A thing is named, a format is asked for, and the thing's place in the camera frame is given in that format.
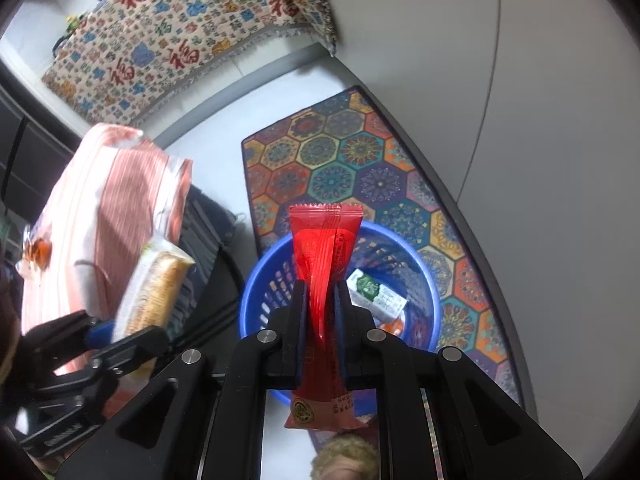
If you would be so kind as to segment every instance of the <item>blue basket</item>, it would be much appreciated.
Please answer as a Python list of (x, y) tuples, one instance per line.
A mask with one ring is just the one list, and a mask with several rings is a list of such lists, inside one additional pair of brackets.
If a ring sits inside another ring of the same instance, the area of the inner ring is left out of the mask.
[[(407, 298), (400, 320), (399, 337), (409, 346), (433, 352), (438, 343), (441, 309), (438, 290), (426, 265), (416, 251), (388, 229), (362, 222), (348, 277), (361, 269), (374, 279)], [(240, 336), (246, 337), (267, 326), (270, 313), (289, 304), (296, 279), (292, 235), (279, 240), (258, 262), (246, 283), (240, 305)], [(273, 390), (278, 400), (290, 403), (290, 392)], [(371, 390), (354, 392), (356, 416), (376, 411)]]

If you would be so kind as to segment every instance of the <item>green label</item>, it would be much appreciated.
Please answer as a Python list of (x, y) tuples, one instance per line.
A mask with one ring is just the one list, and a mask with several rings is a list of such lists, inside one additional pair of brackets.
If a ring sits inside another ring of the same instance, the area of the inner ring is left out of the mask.
[(356, 281), (356, 291), (369, 301), (373, 301), (380, 292), (380, 284), (374, 282), (370, 276), (363, 274)]

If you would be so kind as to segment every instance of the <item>pink striped bag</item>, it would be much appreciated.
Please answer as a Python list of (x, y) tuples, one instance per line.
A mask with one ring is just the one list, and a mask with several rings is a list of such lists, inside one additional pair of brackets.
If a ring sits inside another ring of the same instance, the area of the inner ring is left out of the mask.
[[(22, 332), (84, 309), (112, 319), (154, 232), (176, 244), (191, 161), (169, 156), (126, 126), (97, 124), (55, 185), (33, 234), (52, 244), (49, 266), (25, 278)], [(57, 373), (78, 370), (78, 358)]]

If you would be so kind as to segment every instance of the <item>red snack package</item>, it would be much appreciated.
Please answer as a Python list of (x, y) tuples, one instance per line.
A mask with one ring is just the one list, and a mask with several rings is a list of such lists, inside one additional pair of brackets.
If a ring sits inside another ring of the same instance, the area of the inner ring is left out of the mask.
[(340, 431), (362, 428), (353, 415), (353, 398), (338, 374), (330, 291), (343, 280), (363, 210), (347, 204), (292, 205), (294, 259), (309, 293), (302, 384), (291, 397), (285, 428)]

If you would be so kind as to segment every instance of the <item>metal bolt head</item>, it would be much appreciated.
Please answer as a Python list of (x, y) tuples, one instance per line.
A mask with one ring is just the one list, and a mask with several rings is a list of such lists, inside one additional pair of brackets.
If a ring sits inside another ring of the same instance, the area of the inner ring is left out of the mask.
[(270, 343), (271, 341), (276, 341), (278, 334), (276, 334), (273, 330), (269, 330), (265, 328), (264, 330), (260, 330), (258, 332), (258, 341), (261, 343)]
[(201, 357), (202, 354), (200, 353), (200, 350), (196, 350), (195, 348), (189, 348), (182, 352), (182, 362), (187, 365), (197, 363)]
[(374, 343), (379, 343), (380, 341), (384, 341), (386, 338), (386, 332), (384, 330), (380, 330), (379, 328), (372, 328), (367, 332), (367, 339), (369, 341), (373, 341)]
[(452, 363), (454, 363), (462, 359), (462, 352), (455, 346), (447, 346), (442, 351), (442, 357), (444, 357), (447, 361), (451, 361)]

